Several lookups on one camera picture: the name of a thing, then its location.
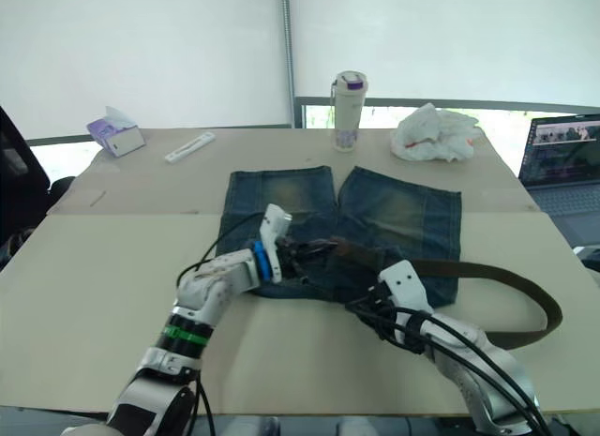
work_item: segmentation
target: laptop keyboard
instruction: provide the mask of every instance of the laptop keyboard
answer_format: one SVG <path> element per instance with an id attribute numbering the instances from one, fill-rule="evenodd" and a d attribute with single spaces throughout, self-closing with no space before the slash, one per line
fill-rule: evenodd
<path id="1" fill-rule="evenodd" d="M 600 187 L 538 189 L 530 193 L 542 211 L 551 216 L 600 211 Z"/>

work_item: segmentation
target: crumpled plastic bag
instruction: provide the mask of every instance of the crumpled plastic bag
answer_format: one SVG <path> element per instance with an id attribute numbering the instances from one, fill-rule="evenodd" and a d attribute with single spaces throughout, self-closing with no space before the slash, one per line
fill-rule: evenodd
<path id="1" fill-rule="evenodd" d="M 391 134 L 392 153 L 408 161 L 473 157 L 473 140 L 485 136 L 479 121 L 461 113 L 436 110 L 428 103 L 401 121 Z"/>

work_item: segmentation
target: denim shorts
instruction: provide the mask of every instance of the denim shorts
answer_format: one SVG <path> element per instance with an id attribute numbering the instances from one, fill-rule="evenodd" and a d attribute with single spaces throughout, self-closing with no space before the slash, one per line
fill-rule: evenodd
<path id="1" fill-rule="evenodd" d="M 223 237 L 217 254 L 249 248 L 260 240 L 261 216 L 270 203 L 292 214 L 288 236 L 297 242 L 339 236 L 381 250 L 388 260 L 458 261 L 459 192 L 406 183 L 355 167 L 337 200 L 329 167 L 288 171 L 235 172 L 227 191 L 219 234 L 256 216 Z M 330 256 L 303 265 L 304 281 L 265 281 L 254 292 L 272 298 L 313 298 L 346 302 L 359 298 L 377 273 Z M 453 303 L 457 278 L 421 277 L 431 306 Z"/>

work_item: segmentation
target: table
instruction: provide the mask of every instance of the table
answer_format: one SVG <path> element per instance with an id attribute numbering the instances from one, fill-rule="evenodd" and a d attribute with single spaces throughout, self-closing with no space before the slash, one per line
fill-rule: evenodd
<path id="1" fill-rule="evenodd" d="M 54 214 L 220 215 L 231 172 L 332 167 L 339 189 L 355 165 L 433 188 L 462 190 L 465 212 L 538 211 L 486 138 L 475 157 L 448 163 L 410 162 L 389 150 L 386 129 L 364 129 L 349 154 L 332 149 L 327 129 L 215 129 L 217 139 L 167 164 L 164 156 L 193 139 L 199 129 L 142 131 L 147 145 L 122 158 L 106 151 L 73 182 Z"/>
<path id="2" fill-rule="evenodd" d="M 462 259 L 530 278 L 563 308 L 557 331 L 514 351 L 544 410 L 600 409 L 590 386 L 600 292 L 487 140 L 463 163 L 413 163 L 389 153 L 386 130 L 361 131 L 351 154 L 333 151 L 326 130 L 219 130 L 200 152 L 164 163 L 198 132 L 144 130 L 139 151 L 100 153 L 0 273 L 0 405 L 108 410 L 158 337 L 177 273 L 216 237 L 230 172 L 327 164 L 339 188 L 357 164 L 462 191 Z M 543 324 L 537 306 L 508 288 L 475 279 L 459 288 L 443 310 L 450 315 L 490 329 Z M 216 413 L 466 412 L 427 360 L 316 301 L 239 297 L 203 371 Z"/>
<path id="3" fill-rule="evenodd" d="M 218 217 L 50 216 L 0 276 L 0 405 L 106 411 L 169 313 L 174 278 Z M 564 322 L 514 355 L 547 412 L 600 409 L 600 291 L 542 213 L 466 213 L 463 259 L 542 285 Z M 520 293 L 465 279 L 443 310 L 485 328 L 542 324 Z M 338 305 L 236 299 L 205 352 L 216 413 L 456 414 L 458 389 Z"/>

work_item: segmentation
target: water bottle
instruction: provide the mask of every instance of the water bottle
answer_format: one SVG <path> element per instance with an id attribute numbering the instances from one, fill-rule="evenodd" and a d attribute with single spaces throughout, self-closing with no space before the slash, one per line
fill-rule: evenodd
<path id="1" fill-rule="evenodd" d="M 336 110 L 332 139 L 333 146 L 340 152 L 350 152 L 356 146 L 367 89 L 367 76 L 353 70 L 339 73 L 331 84 L 330 98 Z"/>

